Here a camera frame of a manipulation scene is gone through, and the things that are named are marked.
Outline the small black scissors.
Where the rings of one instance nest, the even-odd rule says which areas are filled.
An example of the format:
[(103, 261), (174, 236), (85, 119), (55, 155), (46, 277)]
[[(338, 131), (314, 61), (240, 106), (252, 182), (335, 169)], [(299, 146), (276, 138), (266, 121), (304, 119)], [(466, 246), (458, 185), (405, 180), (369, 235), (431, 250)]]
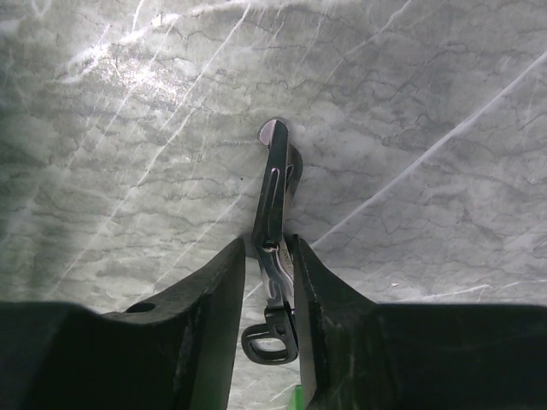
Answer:
[(279, 366), (298, 357), (292, 244), (284, 221), (303, 173), (303, 159), (290, 143), (289, 128), (280, 118), (262, 126), (259, 140), (268, 148), (268, 158), (251, 245), (260, 267), (267, 306), (265, 322), (247, 327), (241, 343), (252, 362)]

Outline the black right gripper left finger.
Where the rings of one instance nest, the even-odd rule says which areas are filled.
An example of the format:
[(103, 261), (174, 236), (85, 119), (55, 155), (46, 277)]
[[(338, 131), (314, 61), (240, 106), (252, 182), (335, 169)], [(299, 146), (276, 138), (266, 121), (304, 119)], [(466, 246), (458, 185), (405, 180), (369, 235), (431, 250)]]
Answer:
[(122, 312), (66, 302), (1, 306), (4, 409), (224, 409), (244, 243)]

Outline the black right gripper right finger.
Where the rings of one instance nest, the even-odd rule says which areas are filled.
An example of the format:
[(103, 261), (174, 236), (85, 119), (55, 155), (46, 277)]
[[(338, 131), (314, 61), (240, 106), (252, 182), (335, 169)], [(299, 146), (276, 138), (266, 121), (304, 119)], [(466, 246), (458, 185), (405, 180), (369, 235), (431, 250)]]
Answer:
[(293, 241), (308, 409), (543, 409), (546, 310), (376, 303)]

